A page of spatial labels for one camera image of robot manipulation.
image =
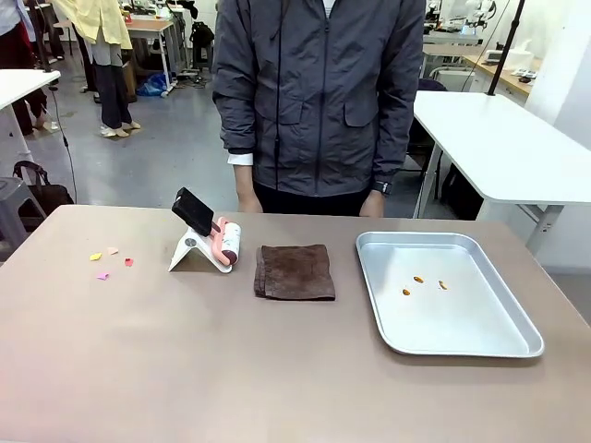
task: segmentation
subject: gray jacket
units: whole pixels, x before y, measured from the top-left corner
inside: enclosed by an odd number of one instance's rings
[[[225,147],[253,152],[254,180],[285,192],[390,183],[413,120],[424,16],[425,0],[336,0],[330,18],[322,0],[223,0],[213,99]]]

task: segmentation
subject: black pants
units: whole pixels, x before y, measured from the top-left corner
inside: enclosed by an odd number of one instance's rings
[[[334,197],[307,197],[276,191],[270,187],[254,184],[255,193],[265,213],[336,215],[358,217],[369,189],[355,194]]]
[[[127,109],[127,86],[121,66],[94,66],[94,79],[101,97],[103,123],[118,129],[122,123],[131,123]]]
[[[60,40],[59,36],[63,33],[62,30],[54,27],[54,24],[57,23],[57,16],[55,15],[54,7],[42,7],[41,10],[35,8],[37,12],[37,20],[39,25],[41,26],[42,35],[47,32],[49,35],[49,49],[52,52],[54,57],[57,56],[64,56],[64,47],[62,46],[62,41]],[[39,44],[37,42],[31,42],[33,47],[33,52],[39,60],[41,60],[41,56],[39,55]]]
[[[22,22],[6,34],[0,35],[0,48],[0,69],[33,69],[35,67],[27,30]],[[25,101],[29,104],[33,115],[39,117],[43,109],[47,108],[47,97],[42,90],[34,90],[12,103],[20,130],[27,136],[33,132],[33,125]]]
[[[78,31],[76,27],[72,25],[72,29],[76,34],[76,40],[78,40],[78,46],[80,48],[80,53],[82,54],[82,64],[84,65],[84,77],[86,77],[86,84],[89,87],[90,92],[98,92],[96,89],[96,83],[94,81],[94,71],[92,69],[92,63],[90,62],[89,52],[86,49],[86,43]]]

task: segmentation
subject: hand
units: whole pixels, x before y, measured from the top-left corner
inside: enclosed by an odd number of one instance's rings
[[[246,196],[238,195],[238,211],[251,214],[262,214],[262,206],[254,191]]]
[[[385,198],[381,192],[371,191],[361,207],[359,217],[381,219],[384,216],[384,201]]]

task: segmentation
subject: white shirt cuff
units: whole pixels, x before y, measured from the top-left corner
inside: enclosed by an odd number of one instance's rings
[[[228,155],[228,164],[233,164],[235,166],[252,166],[253,161],[252,154]]]

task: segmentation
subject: person in yellow shirt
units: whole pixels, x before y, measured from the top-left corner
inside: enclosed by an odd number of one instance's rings
[[[117,0],[54,0],[86,42],[94,67],[96,87],[102,104],[101,134],[129,137],[139,129],[127,109],[122,49],[131,49],[126,24]]]

